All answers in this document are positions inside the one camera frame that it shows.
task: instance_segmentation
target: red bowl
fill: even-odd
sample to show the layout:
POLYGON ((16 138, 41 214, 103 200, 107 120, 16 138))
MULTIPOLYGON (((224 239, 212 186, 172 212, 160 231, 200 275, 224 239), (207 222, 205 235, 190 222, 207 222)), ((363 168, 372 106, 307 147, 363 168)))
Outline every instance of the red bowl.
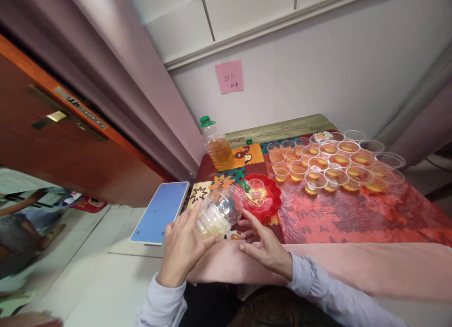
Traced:
POLYGON ((262 199, 253 200, 249 197, 243 204, 244 209, 256 216, 259 221, 263 221, 267 216, 273 216, 283 204, 281 201, 281 190, 277 187, 276 182, 269 179, 265 175, 249 175, 245 176, 245 180, 259 179, 264 183, 265 193, 262 199))

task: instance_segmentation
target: wooden door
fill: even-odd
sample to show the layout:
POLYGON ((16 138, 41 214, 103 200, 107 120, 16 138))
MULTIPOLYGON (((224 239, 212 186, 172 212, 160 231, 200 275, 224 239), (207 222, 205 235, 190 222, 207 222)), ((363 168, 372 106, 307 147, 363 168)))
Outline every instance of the wooden door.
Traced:
POLYGON ((133 207, 174 181, 1 36, 0 164, 133 207))

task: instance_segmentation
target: white wall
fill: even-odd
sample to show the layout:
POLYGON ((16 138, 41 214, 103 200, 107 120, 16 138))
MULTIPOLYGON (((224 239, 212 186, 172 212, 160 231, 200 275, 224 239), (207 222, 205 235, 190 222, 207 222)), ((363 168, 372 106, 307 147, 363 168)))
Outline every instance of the white wall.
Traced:
POLYGON ((363 0, 170 72, 225 132, 311 114, 373 137, 452 40, 452 0, 363 0), (241 59, 245 90, 214 65, 241 59))

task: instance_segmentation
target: sleeve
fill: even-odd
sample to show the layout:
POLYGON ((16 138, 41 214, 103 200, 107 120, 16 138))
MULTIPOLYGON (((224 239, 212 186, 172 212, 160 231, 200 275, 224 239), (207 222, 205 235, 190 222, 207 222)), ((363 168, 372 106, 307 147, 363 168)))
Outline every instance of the sleeve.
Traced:
POLYGON ((167 288, 157 283, 157 274, 152 278, 146 300, 137 314, 137 327, 176 327, 187 310, 184 299, 186 281, 180 287, 167 288))
POLYGON ((346 327, 407 327, 364 292, 330 278, 309 257, 292 255, 292 281, 287 287, 346 327))

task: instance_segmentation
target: pink sticky note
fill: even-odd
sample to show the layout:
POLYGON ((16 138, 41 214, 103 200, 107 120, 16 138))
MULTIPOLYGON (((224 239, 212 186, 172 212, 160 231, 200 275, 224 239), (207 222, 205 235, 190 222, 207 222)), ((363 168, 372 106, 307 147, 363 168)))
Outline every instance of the pink sticky note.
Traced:
POLYGON ((222 94, 243 90, 242 60, 216 65, 215 71, 222 94))

